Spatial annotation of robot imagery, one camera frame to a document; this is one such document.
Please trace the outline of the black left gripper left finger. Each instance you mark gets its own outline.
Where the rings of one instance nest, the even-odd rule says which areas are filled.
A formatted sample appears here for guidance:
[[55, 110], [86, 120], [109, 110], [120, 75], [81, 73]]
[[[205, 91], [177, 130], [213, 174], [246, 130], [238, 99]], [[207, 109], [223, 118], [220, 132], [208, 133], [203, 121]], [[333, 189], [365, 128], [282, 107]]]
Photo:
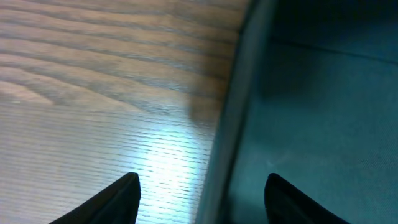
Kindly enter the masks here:
[[129, 172], [50, 224], [135, 224], [140, 199], [139, 176]]

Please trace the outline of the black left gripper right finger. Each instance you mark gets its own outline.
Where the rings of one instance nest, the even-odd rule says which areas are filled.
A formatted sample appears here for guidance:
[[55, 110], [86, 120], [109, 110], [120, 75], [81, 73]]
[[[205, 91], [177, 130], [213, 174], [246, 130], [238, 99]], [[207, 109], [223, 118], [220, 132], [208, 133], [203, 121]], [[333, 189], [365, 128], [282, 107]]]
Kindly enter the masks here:
[[276, 173], [264, 187], [269, 224], [348, 224]]

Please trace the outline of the dark green box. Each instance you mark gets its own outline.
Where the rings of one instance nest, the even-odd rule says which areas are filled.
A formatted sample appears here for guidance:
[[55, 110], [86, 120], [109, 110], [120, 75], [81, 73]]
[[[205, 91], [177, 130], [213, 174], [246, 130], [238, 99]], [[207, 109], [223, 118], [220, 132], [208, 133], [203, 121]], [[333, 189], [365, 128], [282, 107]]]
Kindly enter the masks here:
[[348, 223], [397, 222], [397, 1], [248, 4], [197, 223], [268, 223], [276, 173]]

